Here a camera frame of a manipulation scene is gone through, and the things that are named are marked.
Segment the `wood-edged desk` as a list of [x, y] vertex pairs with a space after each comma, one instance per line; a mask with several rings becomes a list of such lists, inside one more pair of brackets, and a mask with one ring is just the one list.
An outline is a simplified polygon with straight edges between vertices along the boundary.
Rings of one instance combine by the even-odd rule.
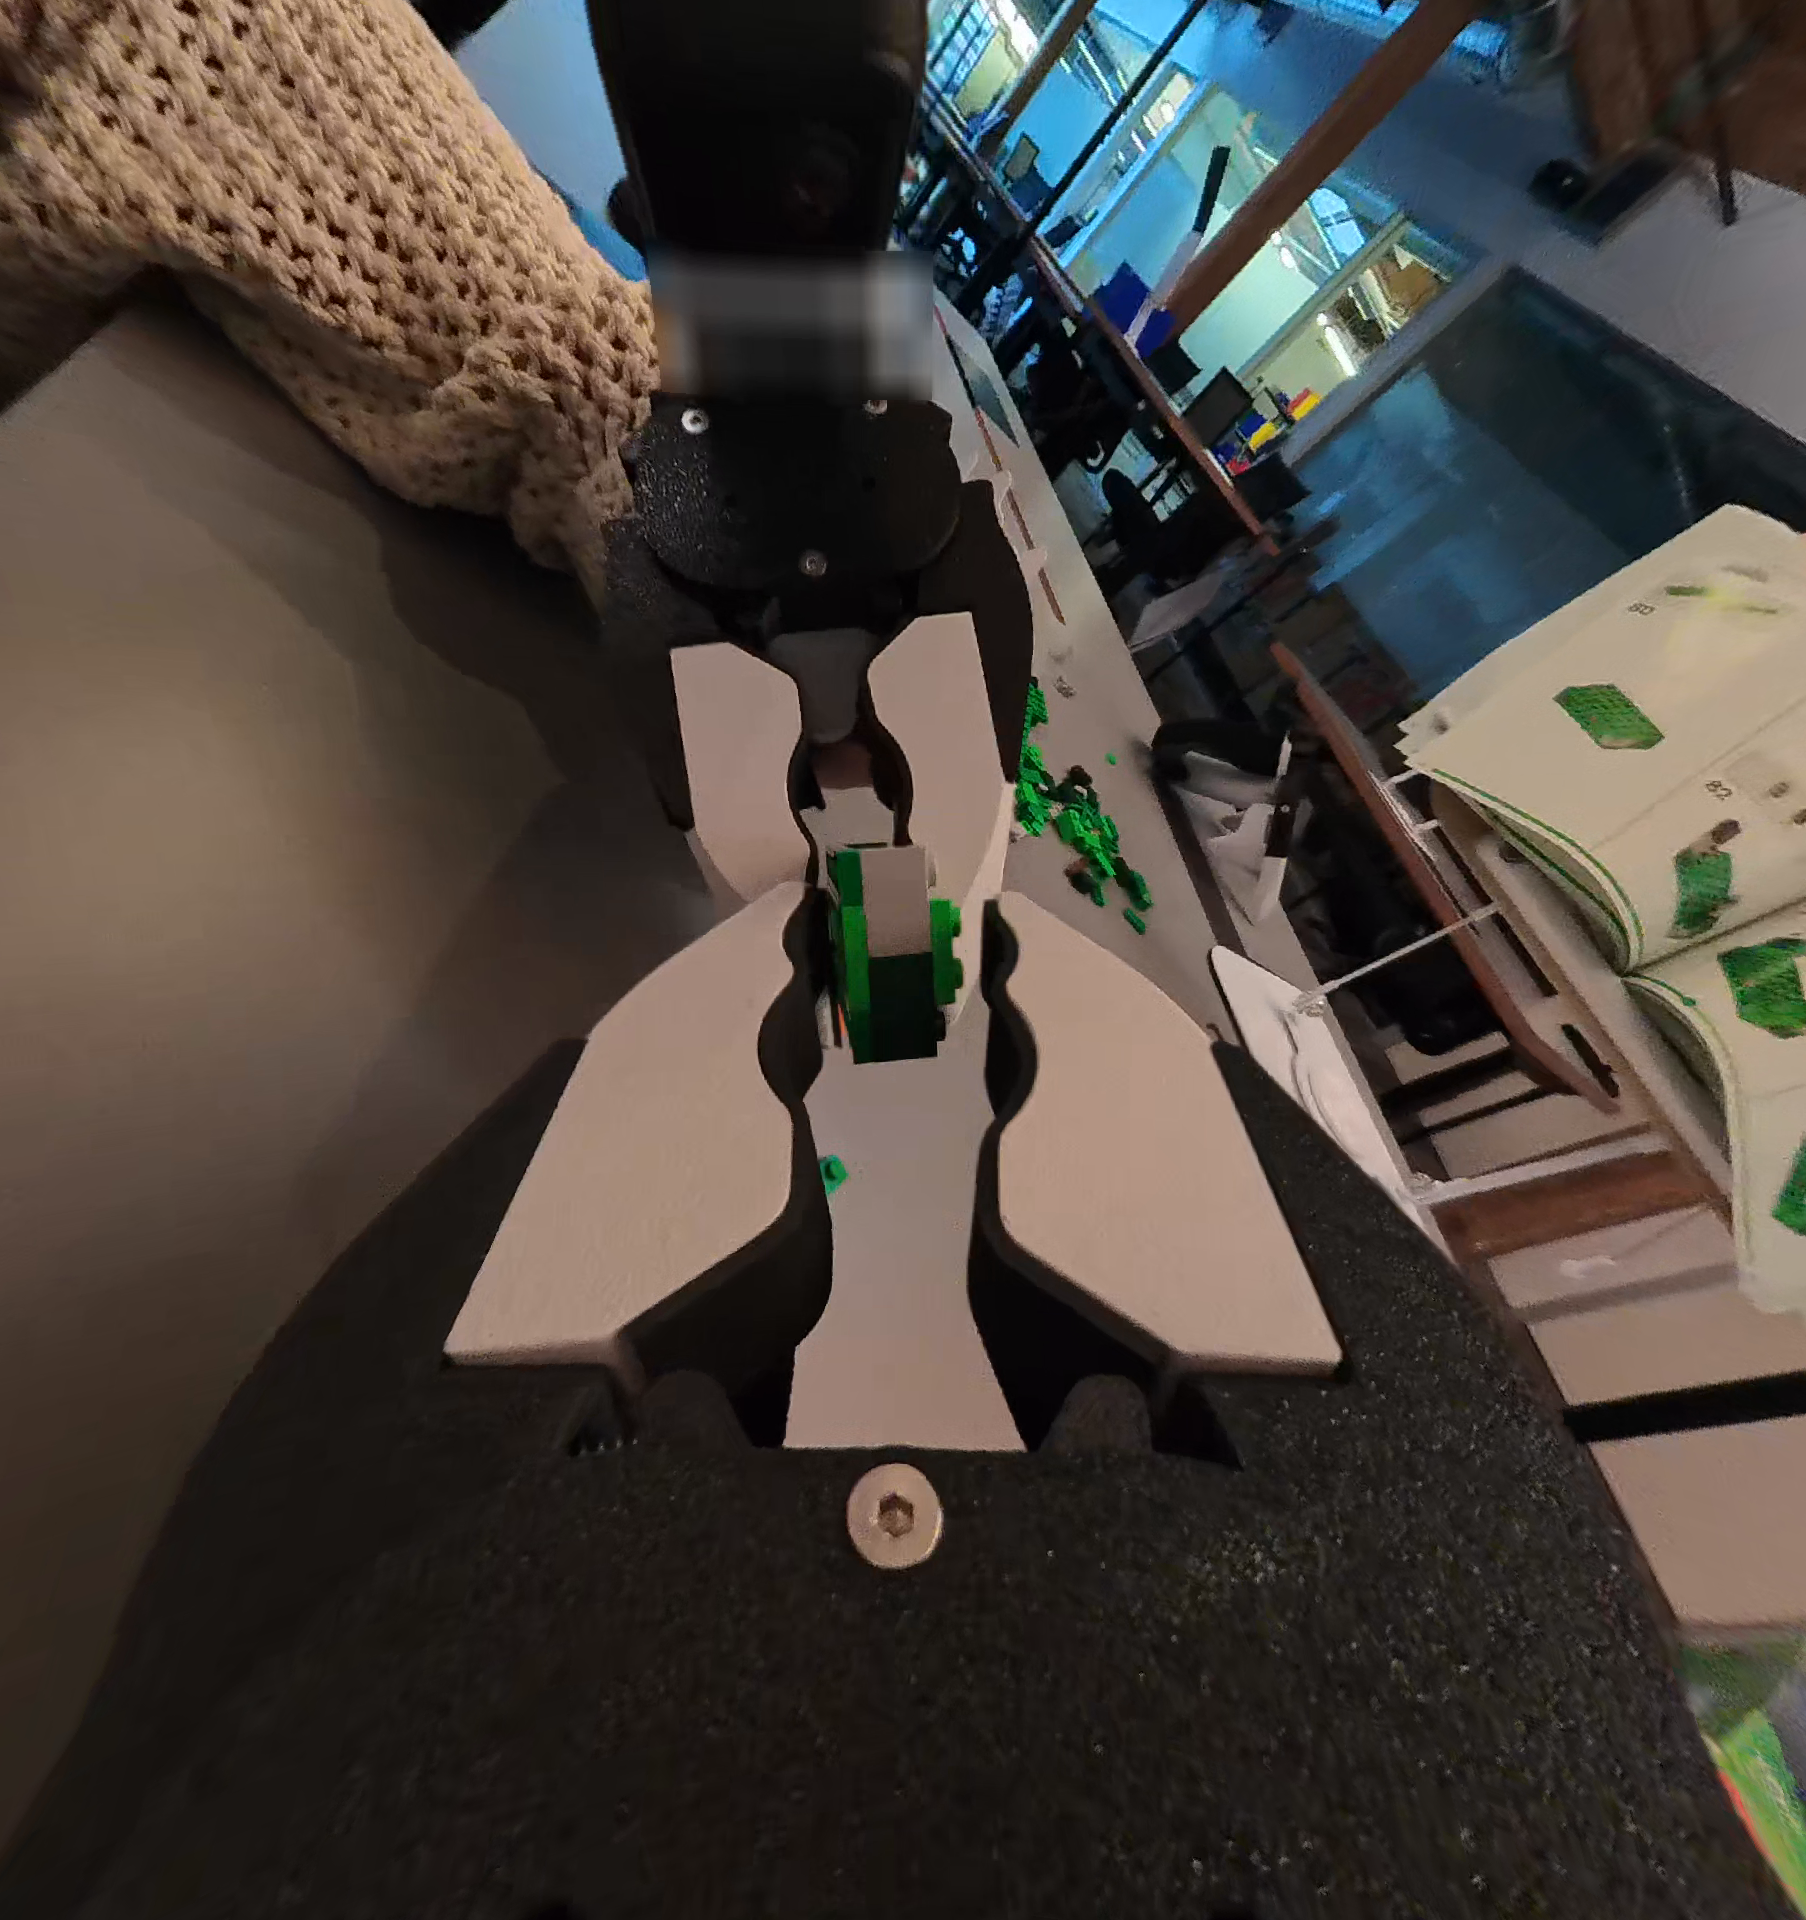
[[1618, 1114], [1618, 1083], [1609, 1062], [1583, 1040], [1581, 1030], [1562, 1030], [1557, 990], [1529, 979], [1522, 942], [1504, 912], [1493, 898], [1482, 896], [1482, 887], [1453, 856], [1435, 817], [1403, 797], [1360, 728], [1287, 644], [1274, 641], [1269, 653], [1290, 679], [1303, 717], [1327, 746], [1420, 905], [1431, 914], [1438, 945], [1457, 953], [1502, 1033], [1502, 1053], [1472, 1066], [1515, 1070], [1541, 1096], [1567, 1096], [1601, 1114]]

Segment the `black and white device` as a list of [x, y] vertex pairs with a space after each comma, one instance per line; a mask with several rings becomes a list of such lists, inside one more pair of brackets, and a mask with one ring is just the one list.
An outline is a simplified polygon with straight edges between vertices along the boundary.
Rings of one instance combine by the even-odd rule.
[[1150, 772], [1181, 808], [1212, 878], [1249, 921], [1280, 903], [1290, 843], [1314, 776], [1314, 752], [1294, 730], [1256, 721], [1163, 721]]

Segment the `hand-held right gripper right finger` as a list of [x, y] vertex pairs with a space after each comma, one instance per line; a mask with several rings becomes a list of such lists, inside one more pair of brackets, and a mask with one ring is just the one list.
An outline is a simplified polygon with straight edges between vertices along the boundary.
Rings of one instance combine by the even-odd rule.
[[1331, 1381], [1342, 1342], [1228, 1086], [1172, 996], [1025, 895], [987, 907], [989, 1120], [969, 1317], [1025, 1447], [1091, 1378], [1145, 1437], [1223, 1378]]

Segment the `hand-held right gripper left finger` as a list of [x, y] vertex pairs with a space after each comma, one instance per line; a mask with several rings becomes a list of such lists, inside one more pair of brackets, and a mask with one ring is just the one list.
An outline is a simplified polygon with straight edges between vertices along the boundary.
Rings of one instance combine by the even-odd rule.
[[808, 1094], [821, 1066], [819, 892], [778, 881], [587, 1036], [446, 1335], [460, 1369], [584, 1364], [628, 1398], [714, 1378], [788, 1434], [795, 1353], [834, 1275]]

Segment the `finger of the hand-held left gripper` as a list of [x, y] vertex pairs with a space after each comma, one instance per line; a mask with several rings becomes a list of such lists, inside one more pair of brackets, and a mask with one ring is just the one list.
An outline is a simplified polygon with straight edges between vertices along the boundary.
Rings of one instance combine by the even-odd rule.
[[1003, 772], [983, 653], [966, 611], [916, 617], [867, 663], [872, 717], [900, 754], [895, 824], [933, 856], [937, 896], [961, 911], [963, 966], [949, 1019], [980, 984], [984, 905], [1005, 885], [1011, 778]]
[[749, 905], [808, 881], [816, 846], [792, 797], [808, 744], [800, 689], [739, 644], [670, 650], [692, 824], [686, 832], [718, 905]]

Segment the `person's left forearm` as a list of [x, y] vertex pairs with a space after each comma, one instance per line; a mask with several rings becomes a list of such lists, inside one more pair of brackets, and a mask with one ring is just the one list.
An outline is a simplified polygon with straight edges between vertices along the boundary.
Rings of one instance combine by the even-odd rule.
[[0, 410], [155, 281], [371, 480], [602, 599], [651, 300], [413, 4], [0, 2]]

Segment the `lego instruction booklet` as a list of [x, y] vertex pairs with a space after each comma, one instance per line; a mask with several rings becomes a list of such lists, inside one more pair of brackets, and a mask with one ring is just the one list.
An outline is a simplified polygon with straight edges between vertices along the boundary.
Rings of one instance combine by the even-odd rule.
[[1806, 1324], [1806, 534], [1718, 510], [1504, 643], [1399, 749], [1583, 914], [1721, 1114], [1735, 1264]]

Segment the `wooden support column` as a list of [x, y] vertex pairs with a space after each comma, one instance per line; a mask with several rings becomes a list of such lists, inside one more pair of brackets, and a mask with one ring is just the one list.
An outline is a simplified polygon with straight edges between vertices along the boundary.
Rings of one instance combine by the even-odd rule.
[[1286, 156], [1191, 258], [1165, 302], [1172, 334], [1181, 336], [1250, 263], [1323, 181], [1429, 75], [1475, 17], [1472, 2], [1420, 2], [1378, 44], [1349, 85], [1297, 136]]

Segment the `green lego assembly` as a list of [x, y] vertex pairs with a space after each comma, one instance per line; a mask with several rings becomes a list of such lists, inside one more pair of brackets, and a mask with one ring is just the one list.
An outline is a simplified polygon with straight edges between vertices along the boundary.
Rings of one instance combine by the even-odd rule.
[[963, 990], [960, 905], [939, 892], [916, 844], [848, 844], [826, 854], [830, 993], [853, 1062], [939, 1055]]

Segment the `black office chair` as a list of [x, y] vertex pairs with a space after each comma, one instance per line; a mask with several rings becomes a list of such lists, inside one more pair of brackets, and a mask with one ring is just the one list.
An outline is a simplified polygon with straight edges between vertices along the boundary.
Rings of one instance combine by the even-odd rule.
[[1108, 593], [1138, 577], [1162, 589], [1183, 586], [1245, 534], [1233, 510], [1208, 487], [1181, 499], [1167, 515], [1156, 515], [1138, 484], [1117, 469], [1105, 472], [1100, 488], [1113, 555], [1095, 564], [1092, 576]]

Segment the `white flat panel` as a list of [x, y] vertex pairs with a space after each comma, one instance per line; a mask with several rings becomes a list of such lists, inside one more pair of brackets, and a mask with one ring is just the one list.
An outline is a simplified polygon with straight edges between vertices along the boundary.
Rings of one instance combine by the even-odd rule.
[[939, 290], [934, 295], [944, 350], [956, 367], [956, 378], [966, 393], [966, 404], [984, 418], [999, 441], [1025, 445], [1025, 423], [1003, 382], [987, 341], [966, 323]]

